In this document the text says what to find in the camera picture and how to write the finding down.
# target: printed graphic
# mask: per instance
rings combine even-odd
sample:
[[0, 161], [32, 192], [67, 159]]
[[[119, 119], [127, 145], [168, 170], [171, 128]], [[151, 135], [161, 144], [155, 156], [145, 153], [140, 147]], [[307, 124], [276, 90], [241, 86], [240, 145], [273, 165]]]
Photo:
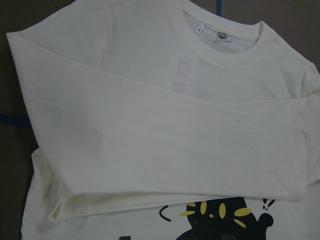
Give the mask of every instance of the printed graphic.
[[243, 197], [187, 203], [180, 216], [187, 216], [191, 229], [177, 240], [266, 240], [274, 223], [268, 213], [257, 221]]

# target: fabric fold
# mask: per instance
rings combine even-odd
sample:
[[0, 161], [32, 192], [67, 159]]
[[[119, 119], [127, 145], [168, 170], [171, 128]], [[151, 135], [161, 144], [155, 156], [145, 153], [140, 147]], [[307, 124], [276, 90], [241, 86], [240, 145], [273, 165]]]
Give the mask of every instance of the fabric fold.
[[[70, 194], [305, 195], [308, 133], [256, 116], [255, 101], [246, 114], [8, 39], [39, 146]], [[305, 99], [292, 101], [276, 102], [295, 115]]]

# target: crew neck collar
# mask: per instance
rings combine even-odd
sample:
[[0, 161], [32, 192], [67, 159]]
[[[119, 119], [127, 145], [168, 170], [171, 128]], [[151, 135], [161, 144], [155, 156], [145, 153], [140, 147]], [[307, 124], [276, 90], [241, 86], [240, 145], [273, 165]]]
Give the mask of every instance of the crew neck collar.
[[[253, 64], [264, 52], [272, 34], [272, 29], [263, 21], [246, 25], [231, 21], [197, 6], [189, 0], [167, 0], [167, 12], [180, 40], [208, 62], [229, 69], [243, 68]], [[184, 16], [184, 12], [208, 26], [244, 40], [256, 40], [254, 46], [241, 53], [225, 53], [202, 42]]]

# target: white cotton fabric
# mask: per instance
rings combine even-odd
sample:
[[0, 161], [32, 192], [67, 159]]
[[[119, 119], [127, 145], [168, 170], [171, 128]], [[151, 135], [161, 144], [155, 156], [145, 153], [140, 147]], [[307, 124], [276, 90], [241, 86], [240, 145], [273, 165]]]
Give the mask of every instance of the white cotton fabric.
[[[24, 209], [21, 228], [23, 240], [175, 240], [192, 227], [186, 216], [180, 216], [186, 211], [184, 203], [170, 204], [161, 212], [170, 221], [161, 218], [159, 212], [164, 207], [161, 205], [81, 216], [61, 221], [58, 224], [53, 223], [48, 220], [48, 215], [51, 214], [58, 200], [57, 196], [62, 191], [61, 184], [48, 168], [41, 151], [37, 150], [33, 153], [32, 161], [34, 176]], [[264, 203], [260, 198], [245, 198], [246, 207], [254, 214], [256, 221], [260, 220], [263, 214], [270, 214], [273, 218], [273, 224], [267, 228], [265, 238], [259, 239], [318, 240], [319, 193], [320, 183], [317, 182], [308, 187], [306, 198], [301, 201], [276, 200], [268, 206], [272, 199], [266, 199]], [[212, 219], [218, 218], [219, 221], [219, 205], [216, 208]], [[229, 211], [230, 207], [226, 205], [226, 212]], [[210, 219], [208, 216], [210, 213], [208, 211], [205, 213], [207, 219]], [[250, 225], [243, 217], [234, 218], [241, 220], [246, 225], [246, 231], [252, 232], [249, 234], [250, 238], [243, 237], [242, 239], [257, 239], [255, 226]], [[242, 228], [233, 221], [233, 218], [231, 222], [237, 228]]]
[[320, 179], [319, 73], [263, 21], [187, 0], [77, 0], [7, 37], [59, 181], [52, 221], [209, 196], [301, 200]]

